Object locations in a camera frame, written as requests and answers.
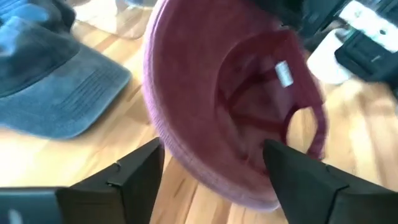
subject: blue cap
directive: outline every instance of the blue cap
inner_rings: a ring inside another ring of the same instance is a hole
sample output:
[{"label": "blue cap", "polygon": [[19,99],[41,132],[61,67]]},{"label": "blue cap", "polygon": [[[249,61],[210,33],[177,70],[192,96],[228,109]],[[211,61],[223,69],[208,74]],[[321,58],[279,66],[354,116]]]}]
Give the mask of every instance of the blue cap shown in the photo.
[{"label": "blue cap", "polygon": [[130,79],[70,34],[63,0],[0,0],[0,125],[66,139],[90,127]]}]

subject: cap brim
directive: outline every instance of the cap brim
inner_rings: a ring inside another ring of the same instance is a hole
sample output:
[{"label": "cap brim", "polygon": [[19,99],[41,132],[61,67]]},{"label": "cap brim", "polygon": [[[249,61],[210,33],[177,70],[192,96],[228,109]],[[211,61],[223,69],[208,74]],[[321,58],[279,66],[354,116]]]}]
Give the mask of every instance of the cap brim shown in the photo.
[{"label": "cap brim", "polygon": [[68,139],[88,129],[130,79],[128,70],[81,44],[49,75],[0,98],[0,123],[36,136]]}]

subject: baseball cap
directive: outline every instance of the baseball cap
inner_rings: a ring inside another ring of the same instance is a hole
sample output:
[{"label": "baseball cap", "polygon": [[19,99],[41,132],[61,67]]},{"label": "baseball cap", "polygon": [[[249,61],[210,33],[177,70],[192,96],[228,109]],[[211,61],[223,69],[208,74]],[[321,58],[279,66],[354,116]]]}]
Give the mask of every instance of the baseball cap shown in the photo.
[{"label": "baseball cap", "polygon": [[323,156],[323,101],[300,45],[251,1],[162,0],[154,8],[144,58],[151,119],[192,176],[232,202],[279,206],[263,144],[287,144],[300,108],[317,119],[307,154]]},{"label": "baseball cap", "polygon": [[0,1],[0,125],[47,138],[86,130],[130,79],[70,34],[62,0]]}]

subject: light wood floor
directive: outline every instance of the light wood floor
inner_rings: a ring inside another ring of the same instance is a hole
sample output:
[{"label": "light wood floor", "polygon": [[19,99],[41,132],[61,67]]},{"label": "light wood floor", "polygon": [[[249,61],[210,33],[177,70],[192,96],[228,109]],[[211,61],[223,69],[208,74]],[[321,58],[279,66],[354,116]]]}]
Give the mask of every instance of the light wood floor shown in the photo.
[{"label": "light wood floor", "polygon": [[[135,150],[154,136],[141,92],[142,40],[125,40],[78,24],[75,35],[132,71],[134,79],[108,112],[85,134],[49,141],[0,129],[0,186],[71,185]],[[398,190],[398,120],[382,85],[350,80],[322,85],[329,117],[325,162]],[[304,150],[314,124],[309,110],[294,116],[290,145]],[[166,153],[164,176],[151,223],[287,223],[283,212],[256,212],[221,198]]]}]

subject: white tag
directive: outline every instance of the white tag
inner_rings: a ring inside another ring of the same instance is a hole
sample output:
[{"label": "white tag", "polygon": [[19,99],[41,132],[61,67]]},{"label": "white tag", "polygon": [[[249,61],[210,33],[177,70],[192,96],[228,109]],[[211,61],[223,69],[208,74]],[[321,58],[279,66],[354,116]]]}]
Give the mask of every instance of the white tag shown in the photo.
[{"label": "white tag", "polygon": [[279,62],[275,66],[275,70],[280,80],[280,83],[284,88],[293,84],[293,78],[292,75],[290,74],[290,69],[286,61]]}]

